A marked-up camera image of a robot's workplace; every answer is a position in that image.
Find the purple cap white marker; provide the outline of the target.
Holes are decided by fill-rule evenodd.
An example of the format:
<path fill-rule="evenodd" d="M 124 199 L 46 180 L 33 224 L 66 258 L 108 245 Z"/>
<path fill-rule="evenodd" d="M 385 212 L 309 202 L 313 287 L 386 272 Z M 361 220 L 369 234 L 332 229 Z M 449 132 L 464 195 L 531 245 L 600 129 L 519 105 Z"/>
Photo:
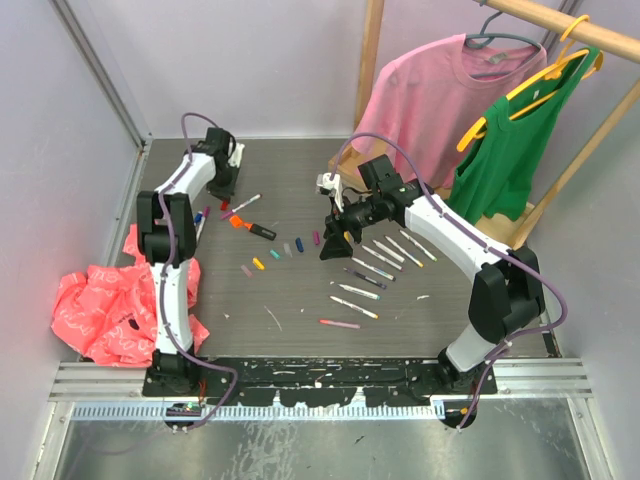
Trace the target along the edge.
<path fill-rule="evenodd" d="M 202 235 L 202 231 L 204 229 L 204 225 L 206 223 L 206 220 L 208 219 L 210 213 L 210 207 L 207 206 L 202 212 L 201 212 L 201 216 L 200 216 L 200 220 L 197 224 L 197 229 L 196 229 L 196 243 L 199 242 L 200 237 Z"/>

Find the magenta marker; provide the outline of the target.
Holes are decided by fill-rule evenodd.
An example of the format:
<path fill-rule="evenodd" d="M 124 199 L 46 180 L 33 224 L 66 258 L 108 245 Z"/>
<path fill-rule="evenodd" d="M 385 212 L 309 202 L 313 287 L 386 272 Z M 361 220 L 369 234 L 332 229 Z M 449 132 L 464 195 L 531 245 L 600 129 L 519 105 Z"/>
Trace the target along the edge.
<path fill-rule="evenodd" d="M 391 260 L 391 259 L 387 258 L 386 256 L 384 256 L 384 255 L 382 255 L 382 254 L 378 253 L 377 251 L 373 250 L 372 248 L 370 248 L 370 247 L 368 247 L 368 246 L 366 246 L 366 245 L 363 245 L 361 248 L 362 248 L 365 252 L 367 252 L 367 253 L 369 253 L 370 255 L 372 255 L 372 256 L 374 256 L 375 258 L 377 258 L 378 260 L 380 260 L 380 261 L 382 261 L 382 262 L 384 262 L 384 263 L 386 263 L 386 264 L 390 265 L 390 266 L 391 266 L 391 267 L 393 267 L 394 269 L 396 269 L 396 270 L 398 270 L 398 271 L 403 271 L 403 267 L 402 267 L 400 264 L 398 264 L 398 263 L 394 262 L 393 260 Z"/>

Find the pink cap marker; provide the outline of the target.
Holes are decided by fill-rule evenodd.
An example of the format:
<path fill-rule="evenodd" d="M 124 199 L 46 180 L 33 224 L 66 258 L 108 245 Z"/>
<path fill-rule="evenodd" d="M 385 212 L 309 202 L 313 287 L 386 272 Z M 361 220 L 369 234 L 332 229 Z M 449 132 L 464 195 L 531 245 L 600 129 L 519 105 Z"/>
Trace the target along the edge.
<path fill-rule="evenodd" d="M 222 214 L 222 215 L 220 216 L 220 219 L 221 219 L 221 220 L 224 220 L 224 219 L 228 219 L 228 218 L 230 218 L 231 216 L 233 216 L 233 215 L 237 214 L 240 210 L 242 210 L 242 209 L 246 208 L 247 206 L 249 206 L 249 205 L 251 205 L 251 204 L 255 203 L 255 202 L 256 202 L 256 201 L 258 201 L 258 200 L 260 200 L 262 197 L 263 197 L 263 195 L 262 195 L 261 193 L 258 193 L 258 194 L 256 194 L 256 195 L 252 196 L 252 197 L 251 197 L 251 198 L 249 198 L 248 200 L 246 200 L 246 201 L 244 201 L 244 202 L 240 203 L 239 205 L 237 205 L 237 206 L 233 207 L 232 209 L 230 209 L 230 210 L 229 210 L 229 211 L 227 211 L 226 213 Z"/>

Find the purple marker pen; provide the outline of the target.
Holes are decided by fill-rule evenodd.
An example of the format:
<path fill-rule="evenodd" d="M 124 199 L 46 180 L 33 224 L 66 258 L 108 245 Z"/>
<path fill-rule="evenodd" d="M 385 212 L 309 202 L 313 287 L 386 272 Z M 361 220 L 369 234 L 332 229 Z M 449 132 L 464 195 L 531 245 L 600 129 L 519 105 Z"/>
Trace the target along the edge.
<path fill-rule="evenodd" d="M 373 279 L 368 275 L 360 273 L 357 270 L 354 270 L 354 269 L 348 268 L 348 267 L 343 267 L 343 270 L 345 272 L 347 272 L 348 274 L 350 274 L 350 275 L 352 275 L 354 277 L 357 277 L 360 280 L 363 280 L 363 281 L 365 281 L 365 282 L 367 282 L 367 283 L 369 283 L 371 285 L 376 286 L 377 288 L 380 288 L 382 290 L 386 290 L 387 289 L 387 285 L 386 284 L 384 284 L 384 283 L 382 283 L 382 282 L 380 282 L 380 281 L 378 281 L 376 279 Z"/>

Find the orange highlighter cap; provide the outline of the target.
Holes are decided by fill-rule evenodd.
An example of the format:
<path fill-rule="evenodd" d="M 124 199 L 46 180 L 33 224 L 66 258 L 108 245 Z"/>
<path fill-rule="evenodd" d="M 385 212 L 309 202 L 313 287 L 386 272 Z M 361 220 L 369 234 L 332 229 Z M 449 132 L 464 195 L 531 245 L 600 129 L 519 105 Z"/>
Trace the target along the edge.
<path fill-rule="evenodd" d="M 229 218 L 229 221 L 230 221 L 231 225 L 234 228 L 244 228 L 245 227 L 244 221 L 238 215 L 231 216 Z"/>

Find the grey marker pen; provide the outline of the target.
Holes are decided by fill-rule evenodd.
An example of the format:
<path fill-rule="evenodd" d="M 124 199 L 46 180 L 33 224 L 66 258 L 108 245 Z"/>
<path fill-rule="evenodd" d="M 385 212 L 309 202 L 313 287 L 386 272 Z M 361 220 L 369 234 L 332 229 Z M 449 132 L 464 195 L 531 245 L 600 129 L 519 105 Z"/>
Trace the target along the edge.
<path fill-rule="evenodd" d="M 405 262 L 405 258 L 403 256 L 399 255 L 398 253 L 396 253 L 395 251 L 393 251 L 392 249 L 387 247 L 382 242 L 380 242 L 378 240 L 375 240 L 375 239 L 373 239 L 372 242 L 377 248 L 379 248 L 383 252 L 387 253 L 388 255 L 390 255 L 392 258 L 394 258 L 398 262 L 400 262 L 400 263 L 404 263 Z"/>

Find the orange black highlighter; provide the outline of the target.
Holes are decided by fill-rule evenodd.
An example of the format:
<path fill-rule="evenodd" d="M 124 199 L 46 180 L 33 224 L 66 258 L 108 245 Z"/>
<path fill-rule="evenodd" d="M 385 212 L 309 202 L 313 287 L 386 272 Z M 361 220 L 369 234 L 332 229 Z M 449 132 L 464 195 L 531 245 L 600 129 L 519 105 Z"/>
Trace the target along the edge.
<path fill-rule="evenodd" d="M 277 234 L 269 230 L 261 225 L 255 223 L 245 223 L 244 227 L 252 234 L 257 235 L 261 238 L 274 241 L 276 239 Z"/>

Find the teal marker pen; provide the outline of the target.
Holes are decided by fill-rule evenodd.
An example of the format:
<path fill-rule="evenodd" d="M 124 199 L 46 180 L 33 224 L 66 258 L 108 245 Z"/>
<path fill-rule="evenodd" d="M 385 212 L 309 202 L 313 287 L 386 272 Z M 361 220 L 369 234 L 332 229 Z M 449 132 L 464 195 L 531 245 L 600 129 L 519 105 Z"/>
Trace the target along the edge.
<path fill-rule="evenodd" d="M 380 295 L 379 294 L 376 294 L 376 293 L 373 293 L 373 292 L 370 292 L 370 291 L 367 291 L 367 290 L 364 290 L 364 289 L 361 289 L 361 288 L 358 288 L 358 287 L 353 287 L 353 286 L 350 286 L 350 285 L 347 285 L 347 284 L 342 284 L 342 283 L 338 283 L 337 286 L 339 288 L 341 288 L 342 290 L 345 290 L 347 292 L 362 296 L 364 298 L 368 298 L 368 299 L 376 300 L 376 301 L 380 300 Z"/>

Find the green cap marker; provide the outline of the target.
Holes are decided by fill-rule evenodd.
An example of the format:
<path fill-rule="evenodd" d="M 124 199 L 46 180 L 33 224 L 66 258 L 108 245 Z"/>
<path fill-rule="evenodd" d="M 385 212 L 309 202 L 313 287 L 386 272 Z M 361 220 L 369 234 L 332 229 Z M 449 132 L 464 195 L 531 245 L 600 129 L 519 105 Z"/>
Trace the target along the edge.
<path fill-rule="evenodd" d="M 432 254 L 425 246 L 423 246 L 418 240 L 416 240 L 413 236 L 407 233 L 404 230 L 399 230 L 400 234 L 407 239 L 412 245 L 414 245 L 419 251 L 421 251 L 427 258 L 429 258 L 432 262 L 437 262 L 437 257 Z"/>

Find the yellow marker pen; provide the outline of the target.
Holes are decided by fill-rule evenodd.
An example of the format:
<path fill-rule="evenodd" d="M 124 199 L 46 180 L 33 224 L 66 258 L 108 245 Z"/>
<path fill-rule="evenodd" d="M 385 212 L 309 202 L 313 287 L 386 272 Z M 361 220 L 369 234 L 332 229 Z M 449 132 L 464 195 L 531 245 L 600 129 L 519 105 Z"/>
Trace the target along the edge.
<path fill-rule="evenodd" d="M 336 296 L 329 296 L 328 298 L 331 299 L 332 301 L 340 304 L 340 305 L 343 305 L 343 306 L 345 306 L 345 307 L 347 307 L 347 308 L 349 308 L 351 310 L 354 310 L 354 311 L 356 311 L 356 312 L 358 312 L 358 313 L 360 313 L 362 315 L 365 315 L 365 316 L 367 316 L 369 318 L 372 318 L 372 319 L 378 319 L 379 318 L 378 314 L 373 313 L 373 312 L 371 312 L 369 310 L 366 310 L 366 309 L 364 309 L 364 308 L 362 308 L 362 307 L 360 307 L 360 306 L 358 306 L 358 305 L 356 305 L 356 304 L 354 304 L 352 302 L 349 302 L 347 300 L 343 300 L 343 299 L 338 298 Z"/>

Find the light pink marker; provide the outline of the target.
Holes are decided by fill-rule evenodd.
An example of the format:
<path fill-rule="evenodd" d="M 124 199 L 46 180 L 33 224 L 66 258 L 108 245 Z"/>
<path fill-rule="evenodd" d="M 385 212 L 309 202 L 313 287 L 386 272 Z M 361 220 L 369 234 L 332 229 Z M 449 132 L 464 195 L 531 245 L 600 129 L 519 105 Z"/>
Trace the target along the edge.
<path fill-rule="evenodd" d="M 351 329 L 351 330 L 359 330 L 361 328 L 361 325 L 356 323 L 340 322 L 340 321 L 329 320 L 329 319 L 319 319 L 318 322 L 326 326 Z"/>

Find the yellow cap marker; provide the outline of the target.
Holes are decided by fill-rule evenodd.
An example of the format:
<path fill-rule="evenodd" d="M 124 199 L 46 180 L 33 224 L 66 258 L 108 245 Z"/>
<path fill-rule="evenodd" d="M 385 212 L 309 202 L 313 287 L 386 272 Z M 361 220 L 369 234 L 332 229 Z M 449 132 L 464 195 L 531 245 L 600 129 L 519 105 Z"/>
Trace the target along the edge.
<path fill-rule="evenodd" d="M 402 247 L 398 242 L 396 242 L 394 239 L 392 239 L 390 236 L 388 235 L 384 235 L 384 238 L 398 251 L 400 252 L 403 256 L 405 256 L 406 258 L 408 258 L 411 262 L 413 262 L 416 266 L 418 266 L 419 268 L 424 268 L 424 263 L 420 260 L 418 260 L 414 255 L 410 254 L 404 247 Z"/>

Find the clear pink pen cap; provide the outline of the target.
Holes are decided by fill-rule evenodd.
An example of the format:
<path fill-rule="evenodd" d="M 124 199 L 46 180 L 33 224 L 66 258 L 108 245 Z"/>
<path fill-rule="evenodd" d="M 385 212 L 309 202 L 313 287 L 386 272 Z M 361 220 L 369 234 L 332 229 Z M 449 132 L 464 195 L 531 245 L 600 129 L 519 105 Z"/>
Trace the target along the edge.
<path fill-rule="evenodd" d="M 246 265 L 241 265 L 240 268 L 248 278 L 252 278 L 253 277 L 253 273 L 250 271 L 250 269 Z"/>

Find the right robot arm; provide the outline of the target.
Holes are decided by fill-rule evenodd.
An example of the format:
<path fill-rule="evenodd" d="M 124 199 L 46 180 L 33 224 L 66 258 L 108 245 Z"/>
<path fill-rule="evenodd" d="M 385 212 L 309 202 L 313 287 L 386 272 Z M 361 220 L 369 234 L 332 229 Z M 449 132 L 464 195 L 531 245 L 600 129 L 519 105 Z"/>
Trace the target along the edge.
<path fill-rule="evenodd" d="M 544 312 L 538 259 L 526 247 L 512 250 L 483 236 L 430 187 L 404 181 L 385 155 L 360 165 L 359 171 L 369 194 L 355 203 L 344 197 L 339 175 L 327 172 L 317 178 L 318 193 L 331 202 L 320 257 L 352 256 L 364 228 L 384 220 L 423 237 L 448 257 L 471 282 L 469 324 L 440 352 L 436 372 L 444 390 L 462 393 L 488 354 Z"/>

